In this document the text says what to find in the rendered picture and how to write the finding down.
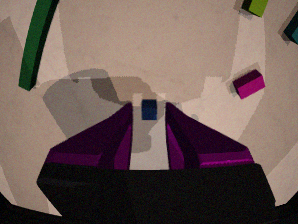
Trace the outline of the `turquoise rod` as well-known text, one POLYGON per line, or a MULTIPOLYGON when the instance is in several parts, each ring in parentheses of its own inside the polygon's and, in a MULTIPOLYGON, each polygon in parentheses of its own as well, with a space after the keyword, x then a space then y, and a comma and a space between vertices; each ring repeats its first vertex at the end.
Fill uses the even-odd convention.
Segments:
POLYGON ((290 41, 298 45, 298 11, 283 32, 290 41))

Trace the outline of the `small magenta block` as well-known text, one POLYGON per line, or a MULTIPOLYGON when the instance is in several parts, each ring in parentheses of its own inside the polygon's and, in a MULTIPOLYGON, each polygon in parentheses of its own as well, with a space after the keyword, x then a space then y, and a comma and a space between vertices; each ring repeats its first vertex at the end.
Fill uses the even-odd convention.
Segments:
POLYGON ((232 82, 241 100, 265 87, 263 76, 256 69, 232 82))

